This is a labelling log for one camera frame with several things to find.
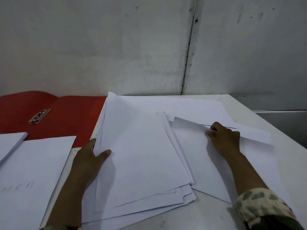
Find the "white table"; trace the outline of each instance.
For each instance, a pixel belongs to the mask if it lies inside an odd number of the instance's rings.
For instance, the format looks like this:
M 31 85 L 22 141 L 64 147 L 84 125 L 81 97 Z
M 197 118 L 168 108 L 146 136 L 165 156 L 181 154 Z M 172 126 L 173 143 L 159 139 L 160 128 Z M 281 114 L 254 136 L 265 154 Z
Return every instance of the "white table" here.
M 185 95 L 174 97 L 220 101 L 235 122 L 270 132 L 272 134 L 273 143 L 278 151 L 277 163 L 282 182 L 300 213 L 298 218 L 302 226 L 307 229 L 307 150 L 305 148 L 290 139 L 270 123 L 260 118 L 257 114 L 230 95 Z M 97 135 L 99 120 L 100 119 L 98 119 L 92 138 Z M 70 152 L 63 173 L 50 199 L 41 226 L 44 226 L 47 222 L 54 202 L 70 172 L 72 161 L 79 149 L 80 148 L 73 148 Z M 240 221 L 238 214 L 230 204 L 204 193 L 195 190 L 194 192 L 197 196 L 197 200 L 188 206 L 171 210 L 123 229 L 245 229 L 244 224 Z

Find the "patterned sleeve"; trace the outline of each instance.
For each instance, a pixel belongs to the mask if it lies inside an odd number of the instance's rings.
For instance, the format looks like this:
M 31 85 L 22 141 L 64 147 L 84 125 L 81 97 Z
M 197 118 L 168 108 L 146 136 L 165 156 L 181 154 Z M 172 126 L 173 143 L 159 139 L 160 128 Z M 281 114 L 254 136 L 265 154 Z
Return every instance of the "patterned sleeve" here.
M 234 207 L 250 230 L 304 230 L 291 208 L 270 189 L 251 189 L 238 197 Z
M 41 230 L 82 230 L 82 227 L 70 227 L 70 226 L 63 226 L 63 227 L 54 227 L 54 226 L 48 226 L 44 227 Z

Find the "folder clip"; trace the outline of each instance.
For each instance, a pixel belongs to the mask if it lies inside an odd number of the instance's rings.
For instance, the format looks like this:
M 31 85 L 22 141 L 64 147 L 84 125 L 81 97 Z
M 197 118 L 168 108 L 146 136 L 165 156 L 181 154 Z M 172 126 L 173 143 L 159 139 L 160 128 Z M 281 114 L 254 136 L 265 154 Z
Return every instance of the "folder clip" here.
M 49 111 L 51 111 L 51 109 L 41 110 L 37 115 L 30 119 L 29 124 L 38 124 L 49 113 Z

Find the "hand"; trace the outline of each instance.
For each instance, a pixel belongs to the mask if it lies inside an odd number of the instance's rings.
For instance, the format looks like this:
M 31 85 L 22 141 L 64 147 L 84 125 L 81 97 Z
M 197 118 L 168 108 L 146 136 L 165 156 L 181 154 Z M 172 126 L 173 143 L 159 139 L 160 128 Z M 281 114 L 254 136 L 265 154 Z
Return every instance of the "hand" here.
M 102 152 L 95 156 L 93 149 L 96 139 L 91 139 L 76 154 L 72 163 L 69 178 L 79 184 L 86 185 L 95 176 L 105 160 L 110 156 L 111 150 Z
M 205 134 L 225 159 L 240 153 L 240 132 L 232 131 L 218 122 L 213 123 L 210 129 L 213 131 L 206 131 Z

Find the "wall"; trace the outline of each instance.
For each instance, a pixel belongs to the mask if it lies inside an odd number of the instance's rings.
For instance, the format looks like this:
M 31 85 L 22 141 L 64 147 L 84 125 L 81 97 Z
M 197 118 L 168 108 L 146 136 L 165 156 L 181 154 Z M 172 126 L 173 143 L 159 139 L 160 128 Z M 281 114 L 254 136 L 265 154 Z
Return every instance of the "wall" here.
M 195 0 L 1 0 L 0 95 L 180 94 Z
M 307 0 L 199 0 L 184 94 L 307 109 Z

